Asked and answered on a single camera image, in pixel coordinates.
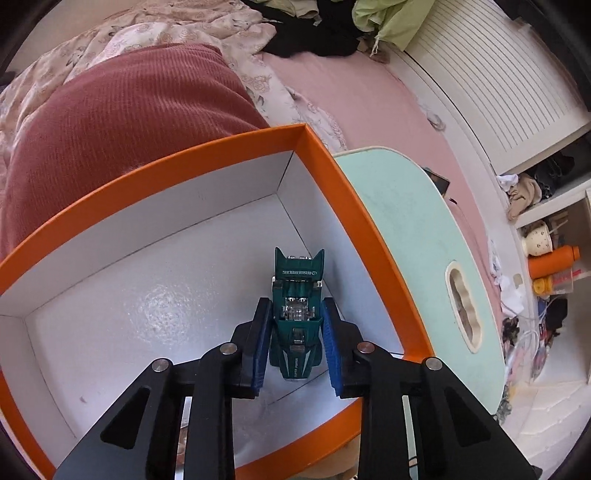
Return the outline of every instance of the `black cloth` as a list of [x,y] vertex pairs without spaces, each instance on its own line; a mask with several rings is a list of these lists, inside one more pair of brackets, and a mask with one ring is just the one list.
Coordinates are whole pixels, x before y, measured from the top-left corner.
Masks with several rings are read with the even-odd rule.
[[322,22],[314,26],[312,18],[295,18],[276,8],[243,0],[258,10],[277,29],[263,51],[279,57],[310,51],[320,57],[348,57],[357,50],[363,32],[353,23],[351,14],[355,0],[317,0]]

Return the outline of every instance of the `pink bedsheet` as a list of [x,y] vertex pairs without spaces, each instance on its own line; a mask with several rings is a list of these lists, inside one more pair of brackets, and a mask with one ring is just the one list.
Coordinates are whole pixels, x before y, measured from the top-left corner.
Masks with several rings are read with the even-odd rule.
[[450,205],[450,210],[472,251],[500,330],[504,315],[498,287],[488,272],[482,217],[443,134],[431,126],[402,81],[361,53],[347,58],[301,53],[290,59],[264,54],[263,60],[285,85],[334,116],[349,150],[393,148],[451,181],[447,196],[459,208]]

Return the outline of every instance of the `clothes pile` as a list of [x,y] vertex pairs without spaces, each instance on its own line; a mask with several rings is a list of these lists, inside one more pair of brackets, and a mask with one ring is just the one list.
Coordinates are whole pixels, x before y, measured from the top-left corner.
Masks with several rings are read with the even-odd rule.
[[263,51],[290,57],[378,52],[381,40],[404,50],[435,0],[244,0],[275,25],[277,35]]

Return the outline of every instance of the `green cloth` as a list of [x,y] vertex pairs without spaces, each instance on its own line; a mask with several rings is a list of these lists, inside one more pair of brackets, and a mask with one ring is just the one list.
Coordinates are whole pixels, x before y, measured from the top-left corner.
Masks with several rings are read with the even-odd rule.
[[435,0],[357,0],[353,22],[364,32],[378,30],[385,40],[404,50],[423,24]]

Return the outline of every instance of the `white floor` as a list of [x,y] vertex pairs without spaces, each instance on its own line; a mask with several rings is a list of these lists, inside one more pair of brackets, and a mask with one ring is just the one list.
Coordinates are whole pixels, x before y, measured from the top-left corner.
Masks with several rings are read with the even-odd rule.
[[586,381],[544,387],[521,384],[503,428],[547,480],[579,439],[591,416],[591,385]]

